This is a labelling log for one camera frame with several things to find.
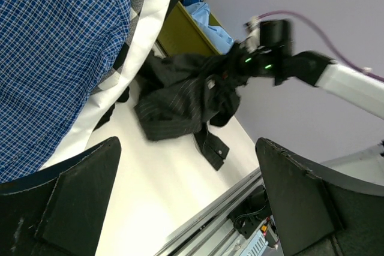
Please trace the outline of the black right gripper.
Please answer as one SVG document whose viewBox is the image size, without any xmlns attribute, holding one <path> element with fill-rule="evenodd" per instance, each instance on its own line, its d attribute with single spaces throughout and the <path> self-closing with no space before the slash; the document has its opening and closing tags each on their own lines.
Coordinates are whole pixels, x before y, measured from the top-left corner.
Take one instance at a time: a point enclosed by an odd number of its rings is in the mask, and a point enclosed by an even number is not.
<svg viewBox="0 0 384 256">
<path fill-rule="evenodd" d="M 287 19 L 260 21 L 260 46 L 249 53 L 243 41 L 234 46 L 233 78 L 245 85 L 252 77 L 274 79 L 280 85 L 286 79 L 283 62 L 293 55 L 292 23 Z"/>
</svg>

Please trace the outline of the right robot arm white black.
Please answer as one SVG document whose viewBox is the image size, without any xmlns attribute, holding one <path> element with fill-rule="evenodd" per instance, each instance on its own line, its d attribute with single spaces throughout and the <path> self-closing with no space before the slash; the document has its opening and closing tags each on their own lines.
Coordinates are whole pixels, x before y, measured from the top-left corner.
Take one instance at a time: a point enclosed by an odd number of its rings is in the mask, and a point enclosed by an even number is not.
<svg viewBox="0 0 384 256">
<path fill-rule="evenodd" d="M 383 140 L 383 83 L 331 63 L 314 85 L 251 79 L 236 118 L 252 140 L 264 137 L 317 162 Z"/>
</svg>

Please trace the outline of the light blue shirt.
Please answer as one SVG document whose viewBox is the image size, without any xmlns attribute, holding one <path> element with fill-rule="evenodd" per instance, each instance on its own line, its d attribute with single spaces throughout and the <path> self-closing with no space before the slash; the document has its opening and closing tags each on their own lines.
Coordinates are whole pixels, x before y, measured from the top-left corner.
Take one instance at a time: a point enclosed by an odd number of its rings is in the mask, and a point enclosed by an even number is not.
<svg viewBox="0 0 384 256">
<path fill-rule="evenodd" d="M 217 51 L 226 54 L 233 46 L 234 40 L 221 25 L 210 21 L 212 14 L 209 4 L 202 0 L 182 0 L 181 4 Z"/>
</svg>

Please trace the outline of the olive green plastic bin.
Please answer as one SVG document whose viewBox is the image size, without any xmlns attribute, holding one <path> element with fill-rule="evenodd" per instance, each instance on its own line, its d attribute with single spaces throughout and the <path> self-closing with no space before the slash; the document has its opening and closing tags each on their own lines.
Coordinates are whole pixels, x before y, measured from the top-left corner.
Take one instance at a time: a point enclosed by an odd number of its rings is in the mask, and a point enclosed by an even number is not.
<svg viewBox="0 0 384 256">
<path fill-rule="evenodd" d="M 168 56 L 183 53 L 206 56 L 220 54 L 180 1 L 164 21 L 157 41 Z"/>
</svg>

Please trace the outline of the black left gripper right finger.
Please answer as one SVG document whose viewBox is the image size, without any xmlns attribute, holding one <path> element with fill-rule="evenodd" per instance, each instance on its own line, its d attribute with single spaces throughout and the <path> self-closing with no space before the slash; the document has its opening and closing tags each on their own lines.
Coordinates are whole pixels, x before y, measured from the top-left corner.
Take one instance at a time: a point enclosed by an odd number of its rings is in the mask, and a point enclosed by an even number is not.
<svg viewBox="0 0 384 256">
<path fill-rule="evenodd" d="M 284 255 L 383 255 L 383 186 L 255 144 Z"/>
</svg>

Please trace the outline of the blue checked shirt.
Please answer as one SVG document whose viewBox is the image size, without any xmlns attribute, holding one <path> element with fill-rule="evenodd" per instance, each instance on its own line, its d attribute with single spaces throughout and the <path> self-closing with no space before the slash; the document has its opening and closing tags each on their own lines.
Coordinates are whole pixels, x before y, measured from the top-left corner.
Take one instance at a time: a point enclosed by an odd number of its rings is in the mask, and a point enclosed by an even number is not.
<svg viewBox="0 0 384 256">
<path fill-rule="evenodd" d="M 1 0 L 1 182 L 39 170 L 111 70 L 131 0 Z"/>
</svg>

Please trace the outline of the black striped shirt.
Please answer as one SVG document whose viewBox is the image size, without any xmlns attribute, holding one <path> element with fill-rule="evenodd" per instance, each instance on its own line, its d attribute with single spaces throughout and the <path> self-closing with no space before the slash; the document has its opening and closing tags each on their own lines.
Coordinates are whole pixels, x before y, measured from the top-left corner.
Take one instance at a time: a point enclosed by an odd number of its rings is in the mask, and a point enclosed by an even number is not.
<svg viewBox="0 0 384 256">
<path fill-rule="evenodd" d="M 138 72 L 142 90 L 135 106 L 150 141 L 193 135 L 202 156 L 219 170 L 229 147 L 208 129 L 225 126 L 236 113 L 241 49 L 234 44 L 224 55 L 180 54 L 165 58 L 150 53 Z"/>
</svg>

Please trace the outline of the aluminium mounting rail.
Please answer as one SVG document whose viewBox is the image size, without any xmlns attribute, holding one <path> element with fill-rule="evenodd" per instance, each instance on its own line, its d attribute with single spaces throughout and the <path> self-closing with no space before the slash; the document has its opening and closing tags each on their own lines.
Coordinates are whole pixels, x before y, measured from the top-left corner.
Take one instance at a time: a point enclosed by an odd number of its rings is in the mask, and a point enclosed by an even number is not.
<svg viewBox="0 0 384 256">
<path fill-rule="evenodd" d="M 157 255 L 281 255 L 260 169 L 175 230 Z"/>
</svg>

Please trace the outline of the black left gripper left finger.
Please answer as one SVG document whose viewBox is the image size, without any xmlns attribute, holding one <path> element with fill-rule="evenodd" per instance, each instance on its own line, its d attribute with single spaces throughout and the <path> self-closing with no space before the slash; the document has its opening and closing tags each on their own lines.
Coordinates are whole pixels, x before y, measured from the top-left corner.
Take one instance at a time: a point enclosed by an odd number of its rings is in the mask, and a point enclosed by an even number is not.
<svg viewBox="0 0 384 256">
<path fill-rule="evenodd" d="M 121 156 L 119 138 L 1 184 L 1 255 L 95 255 Z"/>
</svg>

